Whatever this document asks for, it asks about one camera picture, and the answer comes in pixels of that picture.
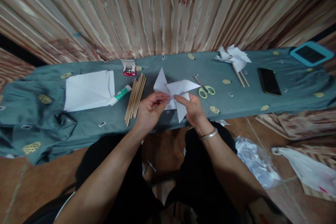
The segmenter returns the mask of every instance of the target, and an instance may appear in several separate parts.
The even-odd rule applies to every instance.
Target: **small red box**
[[[135,61],[133,59],[122,59],[121,60],[122,62],[122,65],[124,66],[122,68],[122,72],[125,76],[136,76],[137,75],[137,68],[136,68],[136,65],[135,65]],[[128,69],[132,69],[132,72],[128,73],[128,72],[125,72],[126,68]]]
[[[133,71],[133,73],[127,73],[127,72],[125,72],[125,70],[126,70],[126,66],[124,66],[124,68],[123,68],[123,70],[122,70],[122,72],[123,72],[123,74],[125,75],[125,76],[136,76],[137,75],[137,69],[136,69],[136,67],[133,65],[132,66],[132,71]]]

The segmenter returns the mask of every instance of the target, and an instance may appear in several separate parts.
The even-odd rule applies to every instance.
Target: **wooden stick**
[[[135,114],[135,108],[137,107],[137,104],[138,104],[138,99],[139,99],[139,95],[140,95],[140,90],[141,90],[141,85],[142,85],[142,82],[144,81],[144,74],[142,73],[140,78],[139,78],[139,86],[137,88],[137,91],[136,91],[136,97],[135,97],[135,100],[134,100],[134,106],[133,106],[133,109],[132,109],[132,114],[131,114],[131,119],[134,117],[134,114]]]
[[[140,103],[140,100],[141,100],[141,88],[143,86],[144,80],[145,80],[145,76],[143,76],[143,78],[141,80],[141,83],[140,83],[140,86],[139,86],[138,97],[136,98],[135,106],[134,106],[134,110],[133,110],[133,118],[135,118],[135,114],[136,114],[136,112],[138,111],[138,108],[139,108],[139,103]]]
[[[146,84],[146,80],[147,80],[147,77],[145,77],[145,79],[142,83],[142,86],[141,86],[139,101],[138,101],[138,105],[137,105],[137,108],[136,108],[136,111],[135,111],[135,117],[134,118],[136,118],[137,114],[138,114],[138,109],[139,109],[139,105],[140,105],[140,102],[141,102],[142,93],[144,92],[144,87],[145,87],[145,84]]]
[[[240,71],[240,73],[241,73],[241,75],[242,75],[244,81],[246,82],[247,86],[250,86],[250,84],[247,82],[247,80],[246,80],[245,75],[243,74],[243,72]]]
[[[132,106],[131,106],[131,110],[130,110],[130,113],[129,113],[129,117],[128,117],[128,120],[126,122],[126,125],[128,126],[129,125],[129,121],[130,119],[132,118],[133,116],[133,111],[134,111],[134,107],[135,107],[135,102],[137,100],[137,97],[138,97],[138,92],[139,92],[139,89],[140,89],[140,83],[142,81],[142,76],[143,74],[141,74],[140,78],[139,78],[139,81],[138,81],[138,84],[136,85],[136,88],[135,88],[135,93],[134,93],[134,99],[132,101]]]
[[[134,97],[134,89],[135,89],[136,86],[137,86],[137,80],[135,79],[134,82],[133,82],[131,96],[129,97],[129,100],[128,100],[128,106],[127,106],[127,110],[126,110],[126,114],[125,114],[125,121],[127,119],[128,114],[130,113],[132,99]]]
[[[241,85],[242,85],[243,88],[244,88],[245,85],[244,85],[243,81],[241,80],[241,77],[240,77],[240,75],[239,75],[237,69],[235,68],[235,66],[234,66],[233,64],[232,64],[232,66],[233,66],[234,71],[236,72],[236,75],[238,76],[238,79],[240,80]]]
[[[126,124],[129,123],[129,117],[130,117],[130,114],[131,114],[131,108],[132,108],[132,104],[133,104],[133,101],[134,101],[134,97],[135,97],[135,91],[136,91],[136,88],[137,86],[139,85],[138,82],[135,80],[135,85],[133,85],[133,95],[132,95],[132,99],[130,100],[130,104],[129,104],[129,108],[128,108],[128,113],[127,113],[127,116],[126,116]]]
[[[129,121],[131,120],[132,106],[133,106],[133,104],[134,104],[134,101],[135,101],[135,97],[136,97],[136,95],[137,95],[136,93],[137,93],[138,88],[139,88],[139,81],[136,82],[136,86],[135,86],[135,88],[134,88],[134,95],[133,95],[133,98],[132,98],[132,101],[131,101],[131,104],[130,104],[129,113],[128,113],[127,118],[126,118],[126,125],[127,125],[127,127],[128,127],[129,124],[130,124]]]

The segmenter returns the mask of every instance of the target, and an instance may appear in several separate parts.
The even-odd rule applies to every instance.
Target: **green scissors handle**
[[[209,93],[211,95],[214,95],[215,94],[215,90],[212,87],[210,87],[210,86],[202,86],[198,90],[198,95],[200,97],[202,97],[203,99],[206,99],[208,97],[207,93]]]

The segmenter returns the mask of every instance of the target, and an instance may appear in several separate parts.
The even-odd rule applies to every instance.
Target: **tiled floor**
[[[271,154],[270,148],[284,146],[289,141],[279,136],[254,117],[227,120],[226,128],[233,137],[250,139],[271,155],[282,182],[267,190],[271,199],[293,223],[336,223],[336,203],[307,196],[283,156]],[[179,169],[183,162],[186,128],[149,135],[143,144],[145,179],[151,180]],[[39,207],[56,198],[75,181],[75,171],[86,149],[63,156],[48,164],[32,166],[25,158],[0,158],[0,222],[21,224]],[[156,169],[149,166],[147,160]],[[153,188],[154,194],[165,201],[174,182]]]

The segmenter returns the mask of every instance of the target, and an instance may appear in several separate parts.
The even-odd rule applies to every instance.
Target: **bangle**
[[[201,141],[204,141],[204,140],[207,140],[209,139],[210,137],[213,137],[214,135],[216,135],[218,133],[218,129],[216,127],[214,127],[215,129],[208,135],[205,135],[205,136],[200,136],[200,140]]]

